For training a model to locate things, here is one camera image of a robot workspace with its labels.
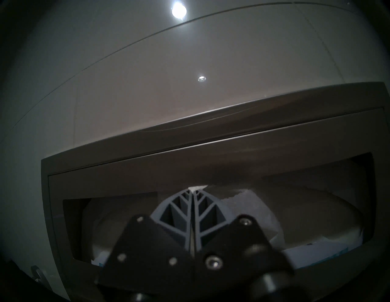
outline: bolt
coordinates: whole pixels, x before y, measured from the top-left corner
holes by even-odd
[[[250,247],[248,247],[245,251],[244,251],[244,256],[246,257],[249,257],[249,256],[252,256],[254,254],[257,254],[259,252],[264,252],[268,249],[268,247],[264,244],[254,244],[254,245],[251,245]]]
[[[206,267],[209,270],[219,270],[223,267],[223,261],[218,256],[208,256],[205,261]]]
[[[245,226],[250,226],[252,224],[252,220],[250,220],[248,218],[241,218],[240,223],[245,225]]]
[[[177,264],[177,258],[176,257],[172,257],[169,259],[169,265],[170,266],[174,266]]]
[[[117,257],[119,262],[124,262],[126,258],[127,258],[126,254],[119,254]]]

